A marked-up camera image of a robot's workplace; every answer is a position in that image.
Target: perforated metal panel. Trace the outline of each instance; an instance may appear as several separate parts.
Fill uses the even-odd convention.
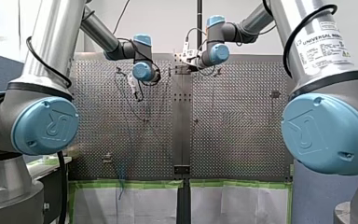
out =
[[[138,103],[127,79],[132,61],[108,62],[102,54],[76,56],[72,77],[80,126],[70,167],[72,179],[126,178],[171,179],[172,102],[170,62],[156,60],[162,80],[143,86],[145,99]],[[112,162],[103,162],[108,153]]]
[[[231,56],[215,77],[185,75],[190,81],[181,88],[190,90],[186,98],[192,106],[175,111],[172,105],[190,102],[175,96],[181,94],[174,91],[178,83],[167,75],[173,59],[154,58],[163,79],[144,87],[145,100],[137,103],[126,79],[115,75],[117,67],[129,73],[131,61],[108,62],[101,54],[77,57],[73,76],[81,123],[71,178],[172,179],[173,166],[181,162],[190,165],[191,178],[288,180],[293,160],[280,130],[288,95],[282,57]],[[183,113],[192,118],[190,150],[183,148],[184,135],[173,136]],[[173,147],[177,138],[182,147]],[[112,162],[103,163],[108,153]]]
[[[281,137],[288,93],[281,57],[238,56],[220,73],[193,79],[191,176],[287,180],[292,160]]]

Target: white sticker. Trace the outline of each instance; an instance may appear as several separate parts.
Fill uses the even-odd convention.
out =
[[[299,35],[296,46],[306,74],[317,74],[322,67],[335,63],[351,63],[339,31],[328,30]]]
[[[334,21],[321,21],[319,22],[322,30],[338,30],[337,24]]]

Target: cable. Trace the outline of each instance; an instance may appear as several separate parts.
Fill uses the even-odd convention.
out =
[[[268,13],[271,17],[273,17],[272,11],[271,11],[271,9],[269,8],[269,4],[267,4],[267,0],[263,0],[264,9],[267,11],[267,13]]]
[[[207,35],[207,34],[206,34],[204,31],[202,31],[200,28],[194,27],[194,28],[191,28],[191,29],[187,32],[186,41],[188,41],[188,37],[190,36],[190,33],[191,33],[192,31],[195,31],[195,30],[198,30],[198,31],[202,32],[204,35]]]
[[[300,31],[308,24],[308,22],[313,19],[314,16],[316,16],[317,14],[319,14],[320,12],[323,12],[327,9],[332,9],[332,14],[334,15],[337,10],[338,7],[336,5],[333,4],[329,4],[329,5],[325,5],[322,6],[316,10],[314,10],[313,12],[311,12],[308,16],[306,16],[301,23],[296,27],[296,29],[290,34],[289,38],[287,39],[286,45],[284,46],[284,51],[283,51],[283,66],[284,66],[284,70],[286,71],[287,75],[289,77],[292,77],[292,72],[289,69],[289,53],[290,53],[290,48],[293,45],[293,42],[295,41],[298,33],[300,33]]]
[[[62,201],[61,201],[61,213],[58,223],[64,224],[66,219],[66,202],[68,201],[68,187],[66,180],[66,167],[65,167],[65,158],[63,157],[62,151],[57,152],[58,162],[60,163],[61,170],[61,191],[62,191]]]
[[[124,6],[123,10],[121,11],[121,15],[120,15],[120,17],[119,17],[118,20],[117,20],[116,28],[115,28],[115,31],[113,32],[113,35],[114,35],[114,34],[116,33],[116,31],[117,31],[118,25],[120,24],[121,19],[123,18],[124,13],[126,12],[126,9],[127,9],[127,6],[129,5],[129,2],[130,2],[130,0],[127,1],[126,5]]]
[[[116,78],[117,78],[117,73],[115,73],[115,78],[114,78],[115,85],[116,85],[116,87],[118,88],[118,90],[121,91],[121,95],[126,99],[127,104],[130,106],[130,110],[131,110],[132,114],[133,114],[138,120],[145,121],[144,119],[141,119],[141,117],[139,117],[139,116],[135,113],[135,111],[133,110],[133,108],[132,108],[132,106],[131,106],[131,104],[130,104],[129,99],[126,97],[126,92],[125,92],[124,90],[122,90],[122,89],[118,86],[118,83],[117,83],[117,81],[116,81]]]
[[[272,26],[271,28],[267,29],[267,31],[265,31],[265,32],[260,32],[260,33],[258,33],[258,34],[255,34],[255,33],[251,33],[251,32],[249,32],[249,31],[247,31],[247,30],[241,28],[239,24],[236,24],[236,23],[233,23],[233,22],[231,22],[230,24],[232,24],[232,25],[235,27],[235,29],[236,29],[236,30],[235,30],[235,34],[236,34],[236,35],[237,35],[237,34],[240,35],[241,41],[240,41],[240,42],[236,42],[236,44],[237,44],[238,47],[241,47],[242,44],[243,44],[243,38],[242,38],[241,33],[246,33],[247,35],[266,35],[266,34],[268,34],[269,32],[271,32],[273,29],[275,29],[275,27],[277,27],[277,25],[275,24],[275,25]]]
[[[201,44],[201,46],[199,47],[198,51],[200,51],[200,49],[201,49],[202,46],[206,43],[206,41],[207,41],[207,40],[204,40],[204,41],[202,42],[202,44]],[[199,60],[201,60],[201,58],[200,58],[200,57],[197,57],[196,66],[197,66],[198,72],[199,72],[202,76],[204,76],[204,77],[209,77],[209,76],[213,75],[214,70],[216,69],[216,65],[213,66],[212,72],[210,72],[209,74],[205,74],[205,73],[202,72],[202,69],[200,69],[200,67],[199,67]]]
[[[138,80],[138,87],[139,87],[139,91],[141,92],[141,95],[142,95],[142,99],[138,99],[138,94],[136,94],[135,92],[135,99],[137,102],[142,102],[144,99],[145,99],[145,96],[144,96],[144,92],[142,91],[142,86],[141,86],[141,82]]]
[[[60,78],[62,78],[63,80],[65,80],[66,82],[66,87],[70,88],[72,86],[72,81],[71,79],[69,79],[69,77],[64,76],[63,74],[61,74],[59,71],[57,71],[56,69],[54,69],[53,67],[51,67],[50,65],[48,65],[47,63],[45,63],[34,51],[34,47],[32,46],[31,43],[32,37],[28,37],[26,44],[28,47],[28,50],[34,55],[34,57],[43,64],[43,66],[45,66],[48,70],[50,70],[51,72],[53,72],[54,74],[56,74],[57,76],[59,76]]]

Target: light blue end cap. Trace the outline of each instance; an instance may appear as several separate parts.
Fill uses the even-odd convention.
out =
[[[12,144],[25,155],[49,155],[75,138],[79,117],[75,106],[61,97],[44,98],[24,109],[11,132]]]
[[[224,44],[216,44],[211,49],[210,57],[213,64],[223,63],[229,57],[229,49]]]
[[[133,40],[150,47],[152,46],[152,38],[150,35],[136,35],[133,37]]]
[[[226,18],[224,16],[219,16],[219,15],[212,16],[206,21],[206,27],[209,28],[211,26],[216,25],[217,23],[225,22],[225,21]]]
[[[358,175],[358,111],[347,103],[324,94],[298,96],[283,112],[282,135],[311,170]]]
[[[147,63],[136,63],[133,66],[132,74],[140,81],[151,81],[153,79],[152,69]]]

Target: robotic arm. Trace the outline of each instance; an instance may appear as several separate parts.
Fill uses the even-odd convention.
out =
[[[104,50],[107,60],[133,59],[133,76],[143,82],[158,82],[159,70],[153,68],[152,44],[149,35],[136,35],[132,40],[117,38],[103,25],[103,23],[88,7],[81,23],[81,29]]]
[[[322,174],[358,175],[358,68],[322,0],[265,1],[239,24],[207,21],[207,49],[182,62],[199,69],[225,62],[225,42],[254,43],[276,22],[283,64],[296,83],[282,115],[282,136],[294,157]]]
[[[103,48],[106,59],[133,59],[135,78],[159,81],[150,36],[120,42],[85,4],[42,1],[22,75],[0,93],[0,154],[48,155],[73,141],[79,118],[68,89],[79,28]]]

